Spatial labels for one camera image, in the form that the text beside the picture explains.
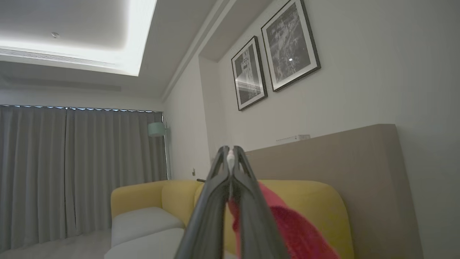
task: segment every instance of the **sofa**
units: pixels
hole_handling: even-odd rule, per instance
[[[261,182],[314,224],[342,259],[354,258],[348,215],[334,188],[313,181]],[[201,182],[173,180],[115,189],[111,196],[112,247],[105,259],[173,259],[202,188]],[[226,259],[236,258],[232,222],[227,208]]]

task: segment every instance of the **floor lamp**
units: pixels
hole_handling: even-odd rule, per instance
[[[164,136],[165,138],[165,153],[166,153],[166,175],[168,180],[171,180],[171,167],[169,161],[169,145],[167,139],[167,129],[163,122],[154,122],[149,124],[149,136],[150,137],[160,137]]]

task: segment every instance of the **beige floor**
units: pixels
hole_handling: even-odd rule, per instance
[[[110,230],[9,250],[0,259],[103,259],[110,249]]]

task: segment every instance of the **picture frame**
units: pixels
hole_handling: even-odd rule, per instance
[[[259,41],[252,37],[231,59],[238,110],[243,111],[267,98]]]
[[[321,68],[304,0],[288,1],[261,30],[274,92]]]

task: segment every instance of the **beige partition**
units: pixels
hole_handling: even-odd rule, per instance
[[[423,258],[395,125],[372,125],[247,155],[258,179],[333,186],[347,207],[356,258]]]

